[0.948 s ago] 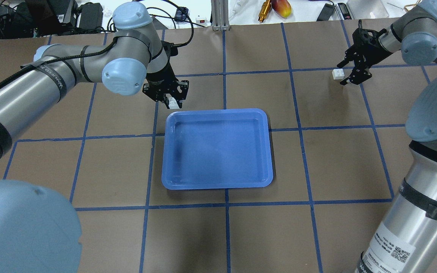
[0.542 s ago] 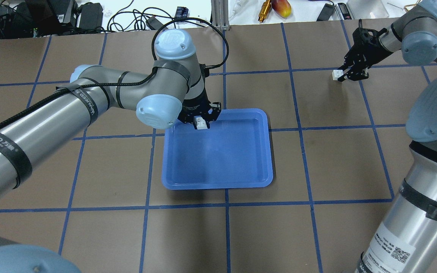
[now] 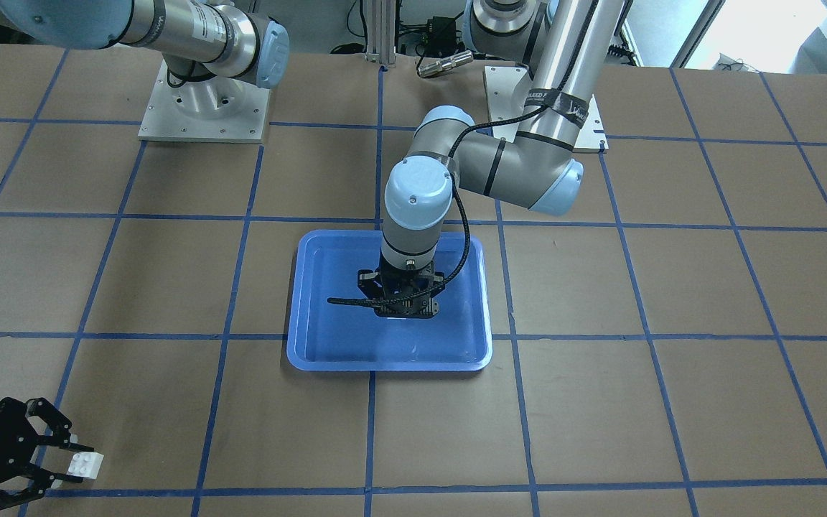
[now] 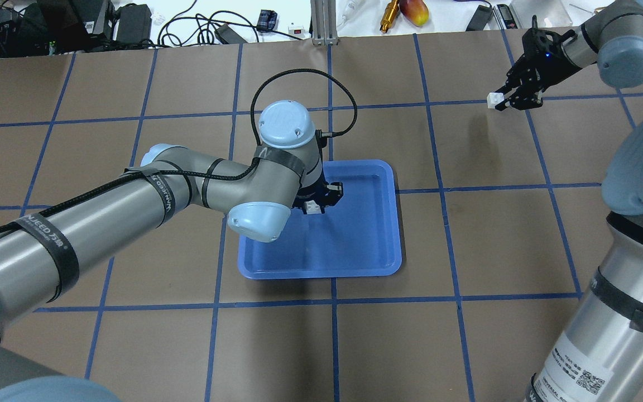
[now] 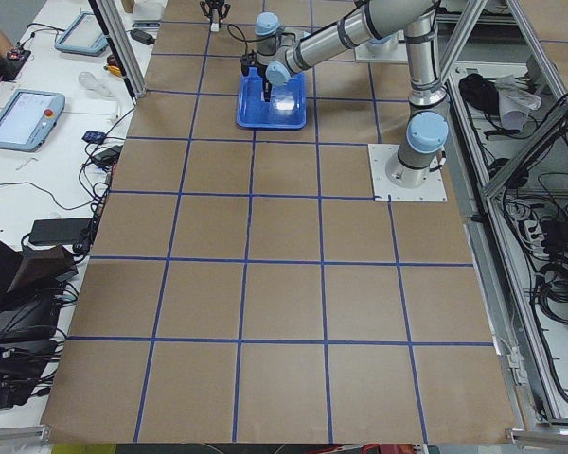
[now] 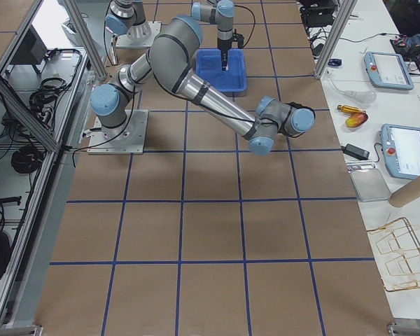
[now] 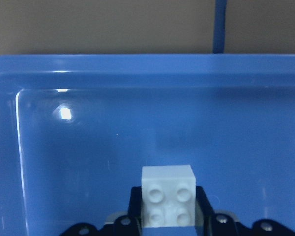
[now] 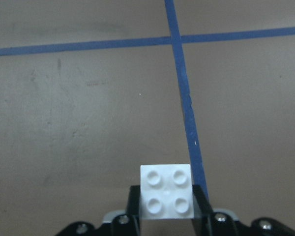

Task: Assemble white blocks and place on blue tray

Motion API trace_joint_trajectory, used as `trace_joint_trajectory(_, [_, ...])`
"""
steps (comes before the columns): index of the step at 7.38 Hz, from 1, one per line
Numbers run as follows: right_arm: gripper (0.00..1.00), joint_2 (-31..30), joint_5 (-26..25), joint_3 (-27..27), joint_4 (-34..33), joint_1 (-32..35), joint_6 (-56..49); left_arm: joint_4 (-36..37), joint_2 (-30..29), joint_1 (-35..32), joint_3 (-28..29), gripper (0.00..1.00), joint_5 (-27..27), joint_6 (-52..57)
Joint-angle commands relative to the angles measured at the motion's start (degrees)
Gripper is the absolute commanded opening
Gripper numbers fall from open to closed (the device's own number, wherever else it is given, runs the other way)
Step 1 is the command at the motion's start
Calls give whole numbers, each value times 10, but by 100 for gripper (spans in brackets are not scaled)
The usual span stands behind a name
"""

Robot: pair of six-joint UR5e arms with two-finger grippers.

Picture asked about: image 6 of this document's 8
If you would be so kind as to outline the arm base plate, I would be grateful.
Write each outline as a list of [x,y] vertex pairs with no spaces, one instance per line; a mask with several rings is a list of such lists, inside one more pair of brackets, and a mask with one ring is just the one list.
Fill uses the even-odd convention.
[[145,21],[134,25],[127,33],[114,36],[111,46],[117,49],[143,49],[152,46],[155,37],[160,33],[160,21]]
[[146,129],[149,111],[126,109],[127,120],[115,129],[102,127],[98,117],[94,120],[94,128],[88,144],[87,153],[91,155],[123,155],[133,153],[144,154]]

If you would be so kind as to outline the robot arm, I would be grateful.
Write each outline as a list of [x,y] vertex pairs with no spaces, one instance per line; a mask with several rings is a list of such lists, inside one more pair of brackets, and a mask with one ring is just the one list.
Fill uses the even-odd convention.
[[[235,5],[232,1],[206,1],[192,4],[191,17],[217,26],[217,48],[222,70],[227,71],[228,53],[232,44],[244,47],[244,36],[234,28]],[[111,1],[104,19],[104,28],[113,34],[112,46],[121,40],[126,48],[147,48],[160,32],[159,22],[146,20],[142,1]]]
[[139,59],[120,67],[109,83],[92,91],[92,110],[110,138],[114,137],[112,131],[121,133],[125,128],[125,108],[149,78],[154,78],[170,95],[206,110],[247,140],[249,150],[256,155],[267,155],[278,134],[299,137],[313,127],[316,116],[312,108],[264,96],[256,114],[250,115],[200,78],[190,60],[202,39],[197,21],[188,15],[177,15]]

